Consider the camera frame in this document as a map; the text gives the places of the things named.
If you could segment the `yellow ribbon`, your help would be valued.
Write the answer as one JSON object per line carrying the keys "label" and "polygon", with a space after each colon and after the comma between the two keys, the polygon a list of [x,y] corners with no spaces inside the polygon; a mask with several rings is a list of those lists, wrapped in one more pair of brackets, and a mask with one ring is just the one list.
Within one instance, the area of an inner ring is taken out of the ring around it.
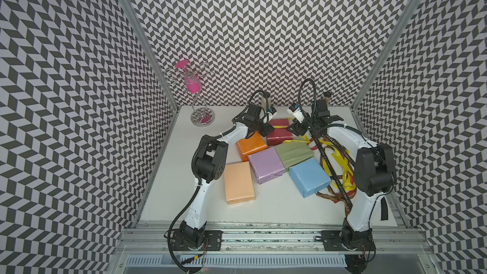
{"label": "yellow ribbon", "polygon": [[351,163],[344,156],[344,154],[340,152],[339,149],[331,142],[320,139],[320,143],[322,144],[322,147],[324,149],[328,148],[331,150],[330,154],[327,153],[328,161],[330,162],[329,165],[326,163],[326,160],[322,156],[320,157],[320,163],[323,169],[330,177],[332,177],[330,170],[330,167],[332,165],[330,157],[332,157],[337,165],[341,167],[341,170],[336,172],[336,175],[338,176],[338,178],[341,179],[342,186],[344,187],[344,190],[346,191],[348,197],[353,198],[356,194],[356,184]]}
{"label": "yellow ribbon", "polygon": [[304,136],[297,136],[297,137],[294,137],[294,135],[293,135],[293,140],[287,140],[284,143],[293,143],[293,142],[305,143],[305,144],[309,145],[311,142],[313,142],[313,139],[309,138],[306,134]]}

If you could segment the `maroon gift box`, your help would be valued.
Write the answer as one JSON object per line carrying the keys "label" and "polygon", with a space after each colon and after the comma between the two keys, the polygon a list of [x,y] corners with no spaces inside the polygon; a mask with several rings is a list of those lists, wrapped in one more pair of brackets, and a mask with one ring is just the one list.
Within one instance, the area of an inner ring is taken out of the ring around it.
{"label": "maroon gift box", "polygon": [[290,125],[289,119],[273,119],[270,124],[274,127],[274,130],[266,137],[268,146],[275,146],[287,140],[293,140],[293,134],[287,130]]}

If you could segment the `orange gift box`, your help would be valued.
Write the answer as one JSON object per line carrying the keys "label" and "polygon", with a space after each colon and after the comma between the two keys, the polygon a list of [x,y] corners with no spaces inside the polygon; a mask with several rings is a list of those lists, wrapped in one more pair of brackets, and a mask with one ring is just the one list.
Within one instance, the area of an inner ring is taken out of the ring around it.
{"label": "orange gift box", "polygon": [[243,162],[248,161],[248,156],[268,148],[266,142],[259,133],[253,134],[250,138],[239,140],[236,143],[236,146]]}

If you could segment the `green gift box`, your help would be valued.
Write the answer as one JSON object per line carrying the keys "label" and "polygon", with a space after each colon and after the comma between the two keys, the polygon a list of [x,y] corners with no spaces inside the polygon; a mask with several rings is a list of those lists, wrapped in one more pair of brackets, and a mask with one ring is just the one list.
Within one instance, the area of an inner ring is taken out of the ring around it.
{"label": "green gift box", "polygon": [[289,172],[290,167],[314,157],[312,149],[305,143],[284,143],[275,146],[274,149],[286,173]]}

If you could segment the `black printed ribbon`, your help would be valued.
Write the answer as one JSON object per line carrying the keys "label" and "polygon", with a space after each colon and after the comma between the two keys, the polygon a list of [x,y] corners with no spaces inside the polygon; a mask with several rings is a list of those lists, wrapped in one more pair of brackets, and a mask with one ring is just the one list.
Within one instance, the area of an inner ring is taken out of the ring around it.
{"label": "black printed ribbon", "polygon": [[328,129],[325,136],[310,132],[315,147],[329,165],[327,153],[331,150],[322,147],[320,139],[331,142],[349,160],[353,169],[356,184],[356,195],[349,199],[342,186],[341,179],[336,172],[341,170],[335,160],[330,157],[332,188],[335,193],[344,195],[351,212],[344,221],[344,225],[355,232],[364,232],[370,228],[370,222],[375,207],[379,201],[390,194],[396,184],[396,164],[393,149],[387,144],[375,143],[361,134],[355,128],[347,125]]}

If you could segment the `purple gift box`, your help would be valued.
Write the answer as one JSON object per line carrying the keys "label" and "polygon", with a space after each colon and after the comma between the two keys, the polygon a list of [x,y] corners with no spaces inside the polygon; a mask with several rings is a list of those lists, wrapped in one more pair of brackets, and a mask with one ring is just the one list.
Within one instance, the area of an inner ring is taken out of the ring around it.
{"label": "purple gift box", "polygon": [[285,167],[274,148],[251,154],[248,159],[259,185],[280,177],[285,172]]}

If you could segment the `blue gift box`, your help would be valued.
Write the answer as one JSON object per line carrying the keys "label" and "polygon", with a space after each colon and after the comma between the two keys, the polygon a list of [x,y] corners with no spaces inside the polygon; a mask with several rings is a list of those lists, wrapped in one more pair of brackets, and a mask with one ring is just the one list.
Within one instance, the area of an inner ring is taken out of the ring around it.
{"label": "blue gift box", "polygon": [[315,159],[291,166],[289,174],[303,198],[327,188],[331,182],[330,176]]}

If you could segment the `peach gift box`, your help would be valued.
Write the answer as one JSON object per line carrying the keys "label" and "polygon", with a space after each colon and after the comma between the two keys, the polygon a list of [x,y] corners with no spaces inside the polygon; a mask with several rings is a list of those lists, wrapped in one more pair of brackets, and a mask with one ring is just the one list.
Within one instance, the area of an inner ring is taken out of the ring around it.
{"label": "peach gift box", "polygon": [[223,177],[227,204],[238,204],[256,199],[249,162],[229,164],[225,167]]}

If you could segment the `brown ribbon of purple box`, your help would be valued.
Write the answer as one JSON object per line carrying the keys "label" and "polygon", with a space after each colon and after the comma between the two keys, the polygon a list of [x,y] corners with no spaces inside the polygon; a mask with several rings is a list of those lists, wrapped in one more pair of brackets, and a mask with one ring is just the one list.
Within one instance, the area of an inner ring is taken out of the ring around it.
{"label": "brown ribbon of purple box", "polygon": [[[344,195],[342,195],[341,193],[335,193],[335,191],[333,191],[333,188],[331,186],[328,186],[327,190],[328,190],[328,194],[324,194],[322,192],[317,192],[316,196],[321,197],[323,199],[330,200],[335,204],[342,202],[344,204],[345,217],[347,218],[351,212],[351,207],[347,204]],[[356,192],[357,192],[357,189],[356,189],[356,186],[354,185],[353,189],[347,192],[347,197],[349,199],[354,198],[356,195]]]}

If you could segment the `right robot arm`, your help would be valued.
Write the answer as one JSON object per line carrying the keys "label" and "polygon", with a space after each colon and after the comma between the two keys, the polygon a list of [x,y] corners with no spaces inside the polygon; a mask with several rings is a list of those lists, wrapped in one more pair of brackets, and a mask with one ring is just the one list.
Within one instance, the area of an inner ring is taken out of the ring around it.
{"label": "right robot arm", "polygon": [[388,144],[375,143],[364,137],[362,132],[348,124],[338,115],[331,115],[325,100],[312,103],[311,113],[293,103],[287,109],[293,116],[288,130],[298,136],[309,133],[327,166],[331,163],[322,146],[326,139],[345,156],[353,172],[356,185],[355,199],[346,193],[333,168],[332,179],[345,200],[350,212],[344,219],[340,232],[328,236],[328,242],[337,241],[346,251],[373,251],[371,219],[377,203],[390,194],[396,185],[396,161],[393,148]]}

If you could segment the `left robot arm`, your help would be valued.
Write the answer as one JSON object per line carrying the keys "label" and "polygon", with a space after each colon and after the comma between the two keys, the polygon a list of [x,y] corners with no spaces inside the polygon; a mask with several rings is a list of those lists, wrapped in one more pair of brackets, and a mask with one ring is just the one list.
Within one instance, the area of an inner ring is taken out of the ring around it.
{"label": "left robot arm", "polygon": [[205,242],[207,223],[207,193],[224,173],[228,147],[252,134],[268,136],[274,127],[270,121],[276,114],[276,108],[248,104],[232,119],[232,127],[216,136],[204,135],[191,159],[191,170],[195,176],[195,190],[187,205],[173,220],[177,222],[181,215],[185,219],[173,233],[184,246],[200,248]]}

